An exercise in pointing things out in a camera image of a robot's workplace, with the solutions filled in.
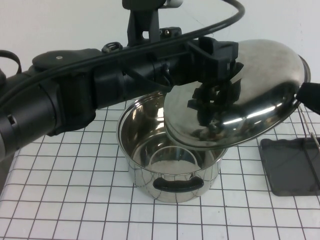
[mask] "stainless steel pot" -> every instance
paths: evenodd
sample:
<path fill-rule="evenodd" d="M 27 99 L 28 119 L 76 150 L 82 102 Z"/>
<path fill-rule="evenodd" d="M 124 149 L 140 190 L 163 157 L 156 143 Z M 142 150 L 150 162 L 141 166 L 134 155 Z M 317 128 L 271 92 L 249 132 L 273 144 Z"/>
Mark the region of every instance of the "stainless steel pot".
<path fill-rule="evenodd" d="M 166 135 L 164 101 L 159 92 L 135 101 L 120 117 L 116 135 L 134 184 L 159 201 L 180 203 L 211 187 L 226 149 L 195 151 L 173 143 Z"/>

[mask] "black grid lines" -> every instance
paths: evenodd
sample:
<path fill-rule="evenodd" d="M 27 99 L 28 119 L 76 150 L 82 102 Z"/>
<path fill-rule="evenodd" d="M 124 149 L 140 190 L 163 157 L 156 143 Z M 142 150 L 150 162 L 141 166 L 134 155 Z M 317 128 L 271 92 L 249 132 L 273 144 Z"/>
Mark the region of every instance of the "black grid lines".
<path fill-rule="evenodd" d="M 16 155 L 0 199 L 0 239 L 259 240 L 270 235 L 270 239 L 313 240 L 310 236 L 319 236 L 320 225 L 308 220 L 320 216 L 319 198 L 274 196 L 258 140 L 228 150 L 211 189 L 201 198 L 170 204 L 146 195 L 133 186 L 116 142 L 117 119 L 125 107 L 122 103 L 98 110 L 96 120 L 85 129 L 43 137 Z M 297 114 L 263 137 L 301 137 Z M 25 233 L 19 231 L 22 226 Z"/>

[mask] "metal rod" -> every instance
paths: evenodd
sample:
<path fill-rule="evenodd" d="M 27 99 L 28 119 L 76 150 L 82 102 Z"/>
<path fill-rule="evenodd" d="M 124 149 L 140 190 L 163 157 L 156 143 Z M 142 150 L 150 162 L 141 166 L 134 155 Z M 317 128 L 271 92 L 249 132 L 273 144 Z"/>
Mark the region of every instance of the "metal rod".
<path fill-rule="evenodd" d="M 302 110 L 302 108 L 301 108 L 300 106 L 298 107 L 298 113 L 299 113 L 300 118 L 301 118 L 301 116 L 302 116 L 303 122 L 305 123 L 305 126 L 306 126 L 306 129 L 307 129 L 309 135 L 310 135 L 310 136 L 313 138 L 313 140 L 315 141 L 315 144 L 316 144 L 316 146 L 317 146 L 317 148 L 318 148 L 318 150 L 319 150 L 319 153 L 320 153 L 320 144 L 319 144 L 319 142 L 318 142 L 318 139 L 317 139 L 316 135 L 315 135 L 312 131 L 310 131 L 309 124 L 307 123 L 307 119 L 306 119 L 306 117 L 305 117 L 305 114 L 304 114 L 304 112 L 303 112 L 303 110 Z M 305 131 L 305 126 L 304 126 L 304 123 L 303 123 L 303 122 L 301 122 L 301 124 L 302 124 L 302 127 L 303 127 L 303 131 L 304 131 L 305 137 L 307 137 L 307 134 L 306 134 L 306 131 Z"/>

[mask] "black cable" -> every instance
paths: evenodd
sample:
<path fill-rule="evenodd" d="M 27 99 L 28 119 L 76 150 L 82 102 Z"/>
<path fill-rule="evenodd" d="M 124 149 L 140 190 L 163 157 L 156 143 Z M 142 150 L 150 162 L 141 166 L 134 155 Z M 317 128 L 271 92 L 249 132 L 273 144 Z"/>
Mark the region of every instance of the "black cable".
<path fill-rule="evenodd" d="M 127 49 L 111 52 L 103 56 L 97 56 L 97 57 L 82 60 L 76 63 L 71 63 L 64 66 L 48 69 L 33 77 L 30 77 L 26 81 L 22 81 L 21 83 L 17 84 L 15 87 L 7 91 L 4 95 L 0 96 L 0 107 L 3 106 L 6 103 L 6 101 L 8 101 L 14 95 L 18 94 L 20 91 L 25 90 L 26 88 L 32 85 L 35 85 L 45 79 L 61 76 L 63 74 L 67 74 L 71 71 L 75 71 L 80 68 L 95 67 L 97 65 L 105 64 L 110 60 L 127 58 L 132 55 L 144 54 L 149 51 L 154 51 L 155 49 L 182 44 L 186 41 L 196 39 L 208 34 L 212 34 L 221 29 L 224 29 L 236 23 L 245 15 L 244 6 L 238 1 L 236 0 L 222 0 L 222 1 L 235 7 L 238 10 L 238 12 L 226 20 L 201 28 L 199 30 L 191 31 L 183 35 L 176 36 L 174 38 L 165 39 L 165 40 L 161 40 L 154 43 L 148 43 L 148 44 L 138 45 L 134 47 L 129 47 Z"/>

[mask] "white wall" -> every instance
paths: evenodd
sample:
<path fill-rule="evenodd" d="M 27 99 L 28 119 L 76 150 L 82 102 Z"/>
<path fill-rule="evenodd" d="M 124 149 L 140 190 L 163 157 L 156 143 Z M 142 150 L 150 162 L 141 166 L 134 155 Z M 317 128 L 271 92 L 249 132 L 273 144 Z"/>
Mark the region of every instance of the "white wall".
<path fill-rule="evenodd" d="M 214 34 L 218 40 L 271 39 L 303 56 L 320 83 L 320 2 L 318 0 L 240 0 L 240 22 Z M 220 0 L 184 0 L 177 9 L 161 9 L 161 27 L 184 33 L 235 13 Z M 33 57 L 52 50 L 101 49 L 108 42 L 127 43 L 129 11 L 121 0 L 0 0 L 0 49 L 13 51 L 27 70 Z M 7 74 L 15 63 L 0 59 Z"/>

